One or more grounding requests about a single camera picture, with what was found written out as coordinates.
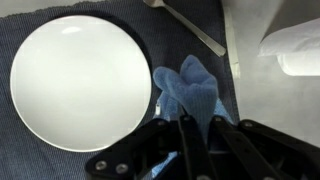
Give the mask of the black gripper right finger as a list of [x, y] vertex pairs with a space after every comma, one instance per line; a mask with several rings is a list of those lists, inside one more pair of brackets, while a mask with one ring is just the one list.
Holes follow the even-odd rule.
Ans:
[[253, 120], [211, 121], [211, 152], [221, 180], [320, 180], [320, 148]]

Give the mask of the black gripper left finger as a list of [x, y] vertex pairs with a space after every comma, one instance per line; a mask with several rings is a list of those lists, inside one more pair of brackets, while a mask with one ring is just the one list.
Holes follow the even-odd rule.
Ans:
[[87, 180], [141, 180], [171, 152], [178, 156], [171, 170], [187, 180], [217, 180], [209, 152], [197, 122], [191, 116], [179, 120], [153, 119], [104, 149], [85, 165]]

